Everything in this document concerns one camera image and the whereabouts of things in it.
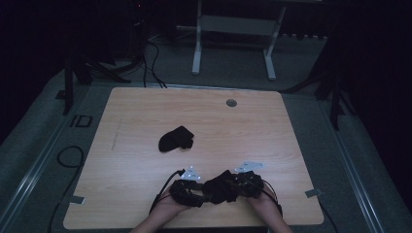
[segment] cable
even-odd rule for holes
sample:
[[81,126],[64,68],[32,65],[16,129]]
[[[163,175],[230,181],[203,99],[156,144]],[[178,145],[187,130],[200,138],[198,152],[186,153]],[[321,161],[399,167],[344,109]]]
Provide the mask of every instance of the cable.
[[259,188],[259,189],[260,189],[264,194],[266,194],[266,196],[268,196],[277,206],[280,206],[279,203],[278,203],[278,198],[277,198],[276,193],[275,193],[275,191],[273,190],[273,188],[272,188],[272,191],[273,191],[273,194],[275,194],[275,197],[273,197],[272,195],[270,195],[267,191],[265,191],[263,188],[257,186],[256,184],[251,183],[251,182],[248,181],[248,180],[245,180],[245,182],[246,182],[246,183],[249,183],[249,184],[251,184],[251,185],[253,185],[253,186],[257,187],[257,188]]
[[[270,188],[272,189],[273,193],[275,194],[276,197],[276,192],[273,189],[272,185],[270,185],[270,183],[268,183],[267,181],[263,180],[266,184],[268,184],[270,186]],[[325,209],[324,205],[322,205],[321,201],[319,201],[319,205],[321,206],[321,209],[325,212],[325,215],[327,216],[327,218],[330,220],[330,223],[333,226],[333,229],[335,230],[336,233],[338,233],[339,231],[337,230],[336,224],[334,223],[332,217],[330,216],[330,214],[327,212],[327,210]]]
[[[79,162],[79,164],[77,165],[70,165],[70,164],[65,164],[63,161],[61,161],[61,155],[69,150],[69,149],[76,149],[80,152],[81,155],[81,161]],[[61,150],[58,155],[57,155],[57,162],[58,164],[60,164],[61,166],[65,167],[65,168],[77,168],[76,169],[76,173],[73,176],[72,180],[69,182],[69,184],[66,186],[66,189],[64,190],[63,194],[61,195],[60,199],[58,200],[57,204],[54,207],[54,210],[52,212],[51,215],[51,219],[49,221],[49,228],[48,228],[48,232],[51,233],[52,232],[52,222],[54,221],[54,216],[55,213],[58,210],[58,207],[60,207],[61,202],[63,201],[64,197],[67,195],[67,192],[69,191],[70,187],[73,185],[73,183],[75,182],[76,178],[79,176],[80,170],[82,169],[82,167],[85,165],[85,153],[83,152],[83,150],[77,146],[70,146],[67,147],[63,150]]]
[[262,181],[264,181],[270,187],[270,189],[272,189],[272,192],[275,195],[276,201],[278,201],[278,196],[276,195],[275,189],[272,187],[272,185],[270,185],[270,183],[265,180],[262,180]]
[[159,85],[160,85],[161,88],[167,88],[166,83],[164,83],[164,81],[162,81],[161,79],[159,79],[159,78],[157,77],[157,75],[155,74],[155,62],[157,61],[158,54],[159,54],[158,46],[155,45],[154,43],[150,42],[150,41],[148,41],[148,44],[151,45],[151,46],[153,46],[153,47],[155,47],[155,49],[156,49],[156,53],[155,53],[155,56],[154,56],[154,61],[153,61],[153,63],[152,63],[152,69],[151,69],[151,70],[152,70],[152,75],[153,75],[154,78],[157,80],[157,82],[159,83]]
[[164,184],[164,186],[163,186],[163,188],[161,189],[160,193],[155,196],[154,202],[152,203],[151,209],[149,210],[149,214],[152,212],[152,210],[155,208],[155,205],[157,205],[157,203],[158,203],[159,201],[161,201],[161,200],[163,200],[164,198],[167,197],[167,196],[165,196],[165,197],[160,198],[160,196],[161,196],[161,194],[163,193],[164,189],[166,189],[166,186],[170,183],[170,181],[173,179],[173,177],[176,176],[176,175],[178,175],[178,174],[179,174],[180,176],[182,176],[184,173],[185,173],[185,169],[176,171],[176,172],[174,172],[174,173],[169,177],[169,179],[167,179],[167,182]]

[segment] hand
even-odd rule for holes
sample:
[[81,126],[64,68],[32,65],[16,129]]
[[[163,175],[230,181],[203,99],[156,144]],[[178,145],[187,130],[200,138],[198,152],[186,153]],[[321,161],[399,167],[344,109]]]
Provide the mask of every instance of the hand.
[[[275,198],[275,194],[265,184],[263,190]],[[265,193],[261,193],[256,199],[253,197],[247,198],[249,204],[252,205],[257,215],[263,220],[275,233],[291,233],[292,230],[283,220],[276,204]]]
[[159,202],[152,212],[130,233],[152,233],[160,229],[164,224],[172,220],[180,212],[189,209],[173,200],[170,196],[170,186],[161,194]]

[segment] dark background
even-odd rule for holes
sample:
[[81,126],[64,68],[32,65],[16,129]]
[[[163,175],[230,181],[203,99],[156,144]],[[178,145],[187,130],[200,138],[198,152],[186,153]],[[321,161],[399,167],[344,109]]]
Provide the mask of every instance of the dark background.
[[[142,18],[170,40],[176,24],[195,25],[196,1],[139,2],[144,8],[137,9],[138,15],[134,14],[136,5],[130,8],[127,0],[0,2],[0,142],[49,79],[61,71],[67,54],[81,51],[96,61],[111,63],[117,54],[139,50],[139,38],[130,33],[130,25]],[[210,9],[218,9],[216,14],[254,17],[247,11],[250,4],[236,2],[240,5],[235,9],[221,1],[208,4]],[[411,4],[353,1],[358,3],[353,8],[348,5],[351,1],[324,2],[290,4],[282,33],[297,34],[300,39],[304,35],[329,37],[329,49],[321,54],[318,68],[328,69],[335,65],[331,60],[338,60],[343,88],[350,93],[356,112],[412,210]],[[204,11],[212,10],[205,6]],[[273,17],[271,14],[262,17]]]

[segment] table top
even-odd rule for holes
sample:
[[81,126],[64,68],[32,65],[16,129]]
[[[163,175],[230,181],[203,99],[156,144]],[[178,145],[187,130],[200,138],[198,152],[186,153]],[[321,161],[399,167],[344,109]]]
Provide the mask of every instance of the table top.
[[[227,106],[228,99],[237,105]],[[160,152],[161,136],[180,125],[194,134],[192,148]],[[175,171],[193,166],[198,182],[205,183],[225,170],[235,173],[246,160],[263,163],[255,173],[275,188],[287,224],[324,221],[317,197],[305,195],[313,185],[278,92],[116,87],[74,192],[86,200],[70,204],[63,224],[68,229],[133,228]],[[191,208],[165,227],[263,225],[238,197]]]

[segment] black cable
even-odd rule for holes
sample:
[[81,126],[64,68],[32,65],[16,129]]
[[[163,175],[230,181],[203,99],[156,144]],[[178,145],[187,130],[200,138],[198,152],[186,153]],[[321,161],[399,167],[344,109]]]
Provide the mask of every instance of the black cable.
[[174,194],[176,194],[176,193],[177,193],[177,192],[173,192],[173,193],[170,193],[170,194],[167,195],[167,196],[164,196],[164,197],[158,199],[157,203],[159,203],[161,200],[163,200],[163,199],[165,199],[165,198],[167,198],[167,197],[171,197],[172,195],[174,195]]
[[155,53],[155,56],[154,56],[154,61],[152,62],[152,68],[151,68],[152,75],[153,75],[154,78],[157,80],[157,83],[160,85],[161,88],[167,88],[166,83],[164,83],[164,81],[162,81],[161,79],[159,79],[159,78],[157,77],[157,75],[155,74],[155,62],[157,61],[158,54],[159,54],[158,46],[155,45],[154,43],[150,42],[150,41],[148,41],[148,44],[151,45],[151,46],[153,46],[153,47],[156,49],[156,53]]
[[254,183],[252,183],[252,182],[250,182],[250,181],[248,181],[248,180],[245,180],[245,182],[247,182],[247,183],[249,183],[249,184],[251,184],[251,185],[259,188],[259,189],[260,189],[264,194],[266,194],[266,196],[268,196],[276,205],[279,205],[279,204],[278,204],[278,200],[277,200],[278,198],[277,198],[277,197],[276,197],[276,198],[273,197],[273,196],[270,195],[267,191],[265,191],[263,188],[257,186],[256,184],[254,184]]
[[148,67],[148,62],[147,62],[145,56],[143,56],[143,64],[145,65],[145,72],[143,74],[143,85],[144,85],[144,87],[146,87],[146,75],[148,74],[148,70],[149,70],[149,71],[151,71],[150,74],[153,75],[154,79],[157,81],[157,83],[160,85],[160,87],[161,88],[163,88],[163,87],[167,88],[166,84],[155,75],[155,72],[151,68]]
[[[270,186],[270,188],[272,189],[273,193],[276,196],[276,192],[273,189],[272,185],[270,185],[270,183],[268,183],[267,181],[263,180],[266,184],[268,184]],[[319,201],[319,205],[321,206],[321,209],[325,212],[325,215],[327,216],[327,218],[330,220],[330,223],[333,226],[333,229],[335,230],[336,233],[338,233],[339,231],[337,230],[336,224],[334,223],[332,217],[330,216],[330,214],[327,212],[327,210],[325,209],[324,205],[322,205],[321,201]]]
[[278,196],[276,195],[275,189],[272,187],[272,185],[270,185],[270,183],[265,180],[262,180],[262,181],[264,181],[270,187],[270,189],[272,189],[272,192],[275,195],[276,201],[278,201]]
[[167,179],[167,182],[164,184],[163,188],[161,189],[160,193],[155,197],[154,202],[152,203],[151,209],[149,210],[149,214],[152,212],[152,210],[155,208],[155,205],[161,200],[163,200],[165,197],[160,198],[161,194],[164,192],[164,189],[166,189],[167,185],[170,183],[170,181],[173,179],[174,176],[180,175],[182,176],[185,173],[185,169],[176,171],[174,172],[169,179]]
[[[62,155],[65,151],[67,151],[67,150],[69,150],[69,149],[76,149],[76,150],[78,150],[78,151],[80,152],[81,161],[79,162],[79,164],[77,164],[77,165],[70,165],[70,164],[65,164],[64,162],[61,161],[61,155]],[[61,151],[58,153],[58,155],[57,155],[57,162],[58,162],[58,164],[60,164],[61,166],[65,167],[65,168],[77,168],[77,169],[76,169],[76,173],[75,173],[75,175],[73,176],[72,180],[71,180],[71,181],[69,182],[69,184],[66,186],[66,189],[64,190],[63,194],[61,195],[60,199],[58,200],[57,204],[56,204],[55,207],[54,207],[54,210],[53,210],[52,215],[51,215],[51,219],[50,219],[50,221],[49,221],[49,228],[48,228],[48,232],[49,232],[49,233],[52,232],[52,222],[53,222],[53,220],[54,220],[54,216],[55,216],[55,213],[56,213],[57,210],[58,210],[58,207],[60,206],[60,204],[61,204],[61,202],[63,201],[64,197],[67,195],[67,192],[69,191],[70,187],[71,187],[71,186],[73,185],[73,183],[75,182],[76,178],[79,176],[80,170],[81,170],[82,167],[85,165],[85,153],[83,152],[83,150],[82,150],[81,148],[79,148],[79,147],[77,147],[77,146],[70,146],[70,147],[67,147],[67,148],[61,150]]]

